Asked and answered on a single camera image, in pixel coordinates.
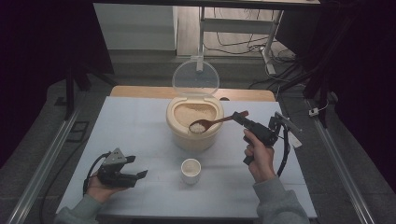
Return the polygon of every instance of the clear plastic lid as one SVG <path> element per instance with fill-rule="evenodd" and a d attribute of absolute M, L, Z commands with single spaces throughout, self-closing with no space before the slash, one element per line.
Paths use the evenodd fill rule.
<path fill-rule="evenodd" d="M 176 69 L 172 85 L 179 94 L 213 95 L 219 88 L 219 74 L 207 62 L 190 60 Z"/>

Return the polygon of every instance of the white cup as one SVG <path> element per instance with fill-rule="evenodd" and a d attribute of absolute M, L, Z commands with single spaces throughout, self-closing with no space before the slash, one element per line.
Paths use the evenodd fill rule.
<path fill-rule="evenodd" d="M 184 160 L 181 164 L 181 179 L 188 185 L 198 182 L 201 175 L 201 163 L 195 159 Z"/>

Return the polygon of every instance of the black cable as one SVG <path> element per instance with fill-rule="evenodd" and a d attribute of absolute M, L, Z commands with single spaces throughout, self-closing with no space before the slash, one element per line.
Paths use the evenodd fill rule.
<path fill-rule="evenodd" d="M 259 16 L 260 16 L 260 9 L 259 9 L 259 12 L 257 13 L 256 21 L 259 20 Z M 247 47 L 249 47 L 250 41 L 251 41 L 251 38 L 253 38 L 253 35 L 254 35 L 254 34 L 251 34 L 251 35 L 250 35 L 250 39 L 248 40 Z"/>
<path fill-rule="evenodd" d="M 280 52 L 277 54 L 277 56 L 274 55 L 274 52 L 271 49 L 270 49 L 270 52 L 272 54 L 272 55 L 270 55 L 271 59 L 274 60 L 274 62 L 276 62 L 276 63 L 298 63 L 302 60 L 302 59 L 288 58 L 288 57 L 286 57 L 286 59 L 284 59 L 282 57 L 279 57 Z"/>
<path fill-rule="evenodd" d="M 44 224 L 44 218 L 43 218 L 43 208 L 44 208 L 44 203 L 46 201 L 47 195 L 50 192 L 50 189 L 53 185 L 53 183 L 55 182 L 55 180 L 57 179 L 58 175 L 61 173 L 61 171 L 64 169 L 64 167 L 66 166 L 66 164 L 70 161 L 70 159 L 73 157 L 73 155 L 78 151 L 78 149 L 84 145 L 85 142 L 88 141 L 88 138 L 84 139 L 74 150 L 73 152 L 69 155 L 69 157 L 66 159 L 66 161 L 64 161 L 64 164 L 61 166 L 61 169 L 59 169 L 59 171 L 56 173 L 55 177 L 53 177 L 52 181 L 49 183 L 49 186 L 47 187 L 47 190 L 44 193 L 43 196 L 43 201 L 40 204 L 40 208 L 39 208 L 39 218 L 40 218 L 40 223 Z"/>
<path fill-rule="evenodd" d="M 283 71 L 282 73 L 280 73 L 278 76 L 282 76 L 283 74 L 287 73 L 294 65 L 295 65 L 295 63 L 292 64 L 291 66 L 289 66 L 285 71 Z M 265 83 L 265 82 L 268 82 L 268 81 L 272 81 L 272 79 L 268 78 L 268 79 L 265 79 L 265 80 L 262 80 L 262 81 L 253 82 L 252 84 L 250 84 L 250 85 L 247 87 L 247 89 L 250 90 L 254 85 L 261 84 L 261 83 Z"/>
<path fill-rule="evenodd" d="M 291 68 L 288 72 L 282 73 L 282 74 L 280 74 L 278 77 L 285 80 L 288 76 L 291 75 L 292 72 L 294 72 L 294 70 L 296 70 L 296 69 L 299 67 L 299 64 L 294 63 L 294 64 L 291 65 L 291 67 L 292 67 L 292 68 Z M 269 90 L 273 85 L 275 85 L 275 84 L 278 83 L 279 81 L 282 81 L 282 80 L 275 80 L 271 85 L 269 85 L 269 86 L 267 87 L 267 90 Z"/>
<path fill-rule="evenodd" d="M 255 48 L 257 48 L 257 46 L 255 46 L 254 48 L 249 49 L 248 51 L 244 51 L 244 52 L 230 52 L 230 51 L 226 51 L 226 50 L 222 50 L 222 49 L 210 49 L 208 48 L 205 43 L 204 43 L 204 47 L 208 50 L 216 50 L 216 51 L 220 51 L 220 52 L 224 52 L 224 53 L 229 53 L 229 54 L 247 54 L 252 52 Z"/>
<path fill-rule="evenodd" d="M 277 176 L 280 177 L 282 175 L 283 169 L 286 166 L 286 162 L 288 161 L 288 156 L 290 153 L 290 144 L 289 144 L 289 137 L 288 137 L 288 129 L 286 125 L 283 126 L 283 142 L 284 142 L 284 151 L 283 151 L 283 159 L 282 162 L 280 163 L 279 169 L 277 169 Z"/>
<path fill-rule="evenodd" d="M 84 194 L 87 192 L 88 184 L 90 183 L 91 173 L 92 173 L 92 170 L 95 167 L 96 163 L 98 163 L 99 160 L 101 160 L 102 158 L 108 157 L 110 154 L 111 154 L 111 152 L 104 153 L 104 154 L 100 155 L 96 159 L 96 161 L 93 162 L 93 165 L 91 166 L 90 171 L 87 173 L 87 178 L 85 178 L 84 184 L 82 186 L 82 196 L 84 196 Z"/>
<path fill-rule="evenodd" d="M 277 53 L 277 56 L 279 57 L 279 54 L 280 54 L 281 52 L 283 52 L 283 51 L 286 51 L 286 50 L 289 50 L 289 49 L 282 49 L 280 52 Z"/>
<path fill-rule="evenodd" d="M 215 8 L 215 7 L 213 7 L 213 14 L 214 14 L 214 17 L 216 18 L 216 8 Z M 223 43 L 221 43 L 221 41 L 220 41 L 219 32 L 216 32 L 216 36 L 218 37 L 219 44 L 220 44 L 221 46 L 223 46 L 223 47 L 235 46 L 235 45 L 242 45 L 242 44 L 247 44 L 247 47 L 249 47 L 249 43 L 250 43 L 250 42 L 256 42 L 256 41 L 260 41 L 260 40 L 264 40 L 264 39 L 267 39 L 267 38 L 268 38 L 268 36 L 267 36 L 267 37 L 262 37 L 262 38 L 259 38 L 259 39 L 251 40 L 252 37 L 253 37 L 253 35 L 251 35 L 249 41 L 236 42 L 236 43 L 232 43 L 232 44 L 223 44 Z"/>
<path fill-rule="evenodd" d="M 340 2 L 338 2 L 338 1 L 330 1 L 329 3 L 335 3 L 335 4 L 338 4 L 338 6 L 339 6 L 338 10 L 335 12 L 335 14 L 333 15 L 333 17 L 331 18 L 331 20 L 335 20 L 336 17 L 337 17 L 337 15 L 338 15 L 339 12 L 340 12 Z M 325 38 L 325 39 L 321 40 L 320 43 L 319 43 L 317 46 L 315 46 L 314 49 L 310 50 L 310 52 L 308 52 L 307 54 L 305 54 L 305 55 L 303 55 L 303 56 L 298 56 L 298 55 L 297 55 L 296 58 L 294 58 L 294 59 L 285 60 L 285 59 L 282 59 L 281 57 L 276 57 L 276 56 L 274 55 L 274 53 L 271 51 L 271 52 L 273 53 L 273 55 L 272 55 L 271 58 L 272 58 L 276 63 L 279 63 L 279 62 L 282 62 L 282 63 L 300 63 L 300 62 L 302 62 L 303 60 L 306 60 L 306 59 L 309 59 L 309 58 L 318 57 L 318 56 L 319 56 L 318 54 L 320 54 L 321 51 L 322 51 L 326 46 L 329 45 L 329 42 L 333 40 L 334 32 L 337 30 L 337 28 L 338 28 L 338 25 L 335 24 L 335 25 L 334 25 L 333 27 L 331 27 L 330 29 L 327 29 L 327 30 L 329 30 L 328 34 L 326 35 L 328 38 Z"/>
<path fill-rule="evenodd" d="M 245 17 L 245 20 L 250 19 L 250 17 L 251 17 L 251 12 L 253 11 L 253 9 L 246 9 L 246 8 L 245 8 L 244 12 L 247 12 L 247 11 L 248 11 L 248 16 Z"/>

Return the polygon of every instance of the spoon handle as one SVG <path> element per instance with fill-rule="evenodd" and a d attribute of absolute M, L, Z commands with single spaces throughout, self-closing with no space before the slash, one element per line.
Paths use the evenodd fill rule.
<path fill-rule="evenodd" d="M 240 112 L 239 114 L 241 114 L 242 116 L 246 117 L 248 115 L 248 111 L 245 110 L 245 111 Z M 231 119 L 233 119 L 233 116 L 228 116 L 228 117 L 225 117 L 223 119 L 218 119 L 214 123 L 219 123 L 219 122 L 223 122 L 223 121 L 227 121 L 227 120 L 231 120 Z"/>

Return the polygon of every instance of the cable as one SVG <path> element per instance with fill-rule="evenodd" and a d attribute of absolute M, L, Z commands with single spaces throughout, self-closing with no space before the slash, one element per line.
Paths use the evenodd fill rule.
<path fill-rule="evenodd" d="M 279 89 L 280 89 L 280 86 L 277 86 L 277 91 L 276 91 L 276 95 L 275 95 L 275 101 L 276 101 L 276 98 L 277 98 L 277 94 L 279 93 Z"/>
<path fill-rule="evenodd" d="M 327 101 L 326 105 L 325 105 L 323 108 L 318 109 L 318 111 L 320 111 L 320 110 L 322 110 L 322 109 L 326 109 L 326 107 L 329 105 L 329 100 L 326 100 L 326 101 Z"/>
<path fill-rule="evenodd" d="M 270 75 L 270 73 L 268 72 L 267 66 L 265 66 L 265 74 L 266 74 L 268 77 L 270 77 L 270 78 L 272 78 L 272 79 L 275 79 L 275 80 L 278 80 L 278 81 L 290 82 L 289 80 L 286 80 L 286 79 L 283 79 L 283 78 L 272 77 L 272 76 Z"/>
<path fill-rule="evenodd" d="M 250 19 L 252 11 L 253 11 L 253 9 L 245 8 L 244 12 L 245 13 L 248 12 L 248 15 L 245 17 L 245 20 Z"/>
<path fill-rule="evenodd" d="M 221 17 L 223 17 L 223 15 L 221 14 L 221 8 L 219 8 L 219 13 L 220 13 Z M 213 14 L 214 14 L 214 17 L 216 18 L 216 8 L 215 8 L 215 7 L 213 7 Z M 219 32 L 216 32 L 216 36 L 217 36 L 217 38 L 218 38 L 219 44 L 221 44 L 222 46 L 235 46 L 235 45 L 247 44 L 247 47 L 248 47 L 248 48 L 249 48 L 249 43 L 250 43 L 250 42 L 256 42 L 256 41 L 260 41 L 260 40 L 264 40 L 264 39 L 267 39 L 267 38 L 268 38 L 268 36 L 267 36 L 267 37 L 262 37 L 262 38 L 259 38 L 259 39 L 251 40 L 252 37 L 253 37 L 253 35 L 251 35 L 249 41 L 236 42 L 236 43 L 232 43 L 232 44 L 223 44 L 223 43 L 221 43 L 221 41 L 220 41 Z"/>
<path fill-rule="evenodd" d="M 43 208 L 44 208 L 44 203 L 46 201 L 47 195 L 50 192 L 50 189 L 52 188 L 53 183 L 55 182 L 55 180 L 57 179 L 58 175 L 61 173 L 61 171 L 64 169 L 64 167 L 66 166 L 66 164 L 70 161 L 70 159 L 73 157 L 73 155 L 78 151 L 78 149 L 84 145 L 85 142 L 88 141 L 88 138 L 84 139 L 73 151 L 72 153 L 69 155 L 69 157 L 66 159 L 66 161 L 64 161 L 64 164 L 62 164 L 61 169 L 59 169 L 59 171 L 56 173 L 55 177 L 53 177 L 52 181 L 49 183 L 49 186 L 47 187 L 47 190 L 44 193 L 43 196 L 43 201 L 40 204 L 40 208 L 39 208 L 39 218 L 40 218 L 40 223 L 44 224 L 44 218 L 43 218 Z"/>
<path fill-rule="evenodd" d="M 89 171 L 88 174 L 87 174 L 87 178 L 85 178 L 84 184 L 83 184 L 83 186 L 82 186 L 82 196 L 84 196 L 84 194 L 87 192 L 88 184 L 90 183 L 91 173 L 92 173 L 92 170 L 93 170 L 93 168 L 95 167 L 96 163 L 98 163 L 99 160 L 101 160 L 102 158 L 108 157 L 110 154 L 111 154 L 111 152 L 104 153 L 104 154 L 100 155 L 100 156 L 96 159 L 96 161 L 93 162 L 93 165 L 91 166 L 90 171 Z"/>
<path fill-rule="evenodd" d="M 286 166 L 286 162 L 288 161 L 288 156 L 289 156 L 289 153 L 290 153 L 288 129 L 287 129 L 287 127 L 284 124 L 282 124 L 282 126 L 283 126 L 283 138 L 284 138 L 283 139 L 283 141 L 284 141 L 283 145 L 284 145 L 284 149 L 283 149 L 283 159 L 282 159 L 282 162 L 280 163 L 280 166 L 277 169 L 277 173 L 276 173 L 277 176 L 279 176 L 279 177 L 282 174 L 283 169 Z"/>
<path fill-rule="evenodd" d="M 300 113 L 300 112 L 304 112 L 303 114 L 301 114 L 301 115 L 297 115 L 298 117 L 300 117 L 300 116 L 306 116 L 306 112 L 307 111 L 309 111 L 308 109 L 301 109 L 301 110 L 296 110 L 296 111 L 292 111 L 290 114 L 289 114 L 289 116 L 291 116 L 291 115 L 296 115 L 297 113 Z"/>
<path fill-rule="evenodd" d="M 335 12 L 333 18 L 331 18 L 331 20 L 335 20 L 336 16 L 339 14 L 340 12 L 340 7 L 341 4 L 338 1 L 329 1 L 329 3 L 335 3 L 338 4 L 338 9 Z M 274 62 L 276 63 L 300 63 L 303 60 L 309 59 L 309 58 L 314 58 L 314 57 L 318 57 L 318 54 L 321 53 L 321 51 L 323 50 L 324 47 L 328 46 L 329 42 L 332 41 L 332 37 L 334 36 L 334 30 L 337 28 L 337 24 L 335 24 L 331 29 L 327 29 L 329 30 L 329 33 L 327 34 L 326 39 L 323 39 L 322 41 L 320 41 L 320 43 L 312 50 L 310 50 L 310 52 L 308 52 L 307 54 L 305 54 L 304 56 L 296 56 L 295 58 L 292 59 L 284 59 L 282 57 L 279 57 L 279 52 L 278 56 L 275 56 L 274 53 L 272 52 L 272 50 L 270 49 L 270 52 L 272 53 L 272 55 L 270 55 L 271 59 L 274 60 Z"/>
<path fill-rule="evenodd" d="M 229 54 L 247 54 L 252 52 L 255 48 L 257 48 L 258 46 L 254 46 L 254 48 L 249 49 L 248 51 L 244 51 L 244 52 L 230 52 L 230 51 L 226 51 L 226 50 L 222 50 L 222 49 L 210 49 L 208 48 L 205 43 L 204 43 L 204 47 L 208 50 L 216 50 L 216 51 L 220 51 L 220 52 L 224 52 L 224 53 L 229 53 Z"/>
<path fill-rule="evenodd" d="M 283 79 L 285 79 L 285 78 L 289 77 L 289 76 L 291 75 L 291 73 L 292 73 L 294 70 L 296 70 L 299 66 L 300 66 L 299 64 L 294 63 L 294 64 L 292 64 L 292 65 L 290 66 L 291 69 L 290 69 L 289 71 L 287 71 L 287 72 L 285 72 L 285 73 L 282 73 L 282 74 L 280 74 L 279 76 L 282 77 Z M 267 89 L 269 90 L 273 85 L 275 85 L 275 84 L 278 83 L 278 82 L 279 82 L 279 80 L 276 80 L 276 81 L 273 82 L 271 85 L 269 85 L 269 86 L 267 87 Z"/>
<path fill-rule="evenodd" d="M 294 66 L 295 64 L 292 64 L 291 66 L 289 66 L 285 71 L 283 71 L 282 73 L 280 73 L 279 74 L 279 76 L 283 76 L 285 73 L 288 73 L 288 71 Z M 257 85 L 257 84 L 261 84 L 261 83 L 264 83 L 264 82 L 268 82 L 268 81 L 272 81 L 272 79 L 265 79 L 265 80 L 262 80 L 262 81 L 256 81 L 256 82 L 253 82 L 252 84 L 250 84 L 248 87 L 247 87 L 247 89 L 248 90 L 250 90 L 254 85 Z"/>
<path fill-rule="evenodd" d="M 289 50 L 289 49 L 282 49 L 277 56 L 274 55 L 274 52 L 270 49 L 271 55 L 270 58 L 272 60 L 274 60 L 274 62 L 276 63 L 297 63 L 300 61 L 300 59 L 296 59 L 296 58 L 291 58 L 291 57 L 279 57 L 279 54 L 285 50 Z"/>

